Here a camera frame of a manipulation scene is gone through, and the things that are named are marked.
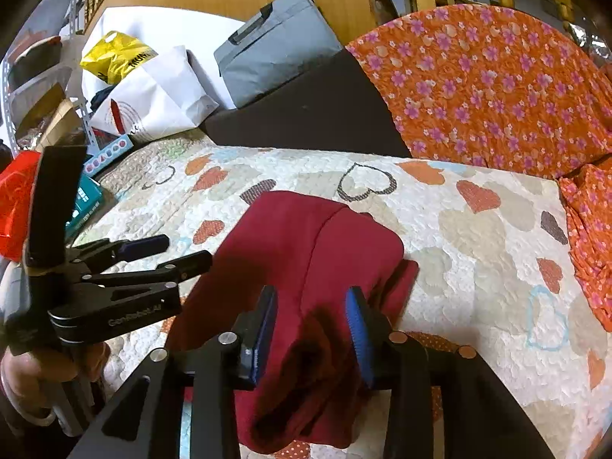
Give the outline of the left hand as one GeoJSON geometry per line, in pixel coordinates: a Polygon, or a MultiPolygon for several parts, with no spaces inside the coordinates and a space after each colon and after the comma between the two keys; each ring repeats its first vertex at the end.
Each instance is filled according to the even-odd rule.
{"type": "Polygon", "coordinates": [[[42,386],[45,383],[67,383],[79,375],[97,381],[108,361],[107,343],[89,346],[82,363],[66,353],[42,348],[14,355],[5,349],[1,362],[1,383],[10,405],[28,423],[42,426],[51,415],[50,399],[42,386]]]}

